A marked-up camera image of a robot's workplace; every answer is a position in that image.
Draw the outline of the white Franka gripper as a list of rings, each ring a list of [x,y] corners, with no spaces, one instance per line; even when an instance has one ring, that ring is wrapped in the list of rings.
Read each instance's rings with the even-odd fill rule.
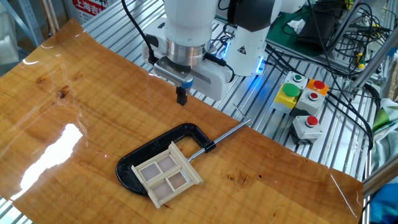
[[[230,87],[233,72],[220,58],[209,54],[210,43],[201,47],[183,47],[165,36],[166,18],[161,17],[144,30],[157,59],[149,61],[149,48],[142,44],[142,57],[152,66],[153,72],[176,86],[177,103],[187,103],[188,90],[220,100]]]

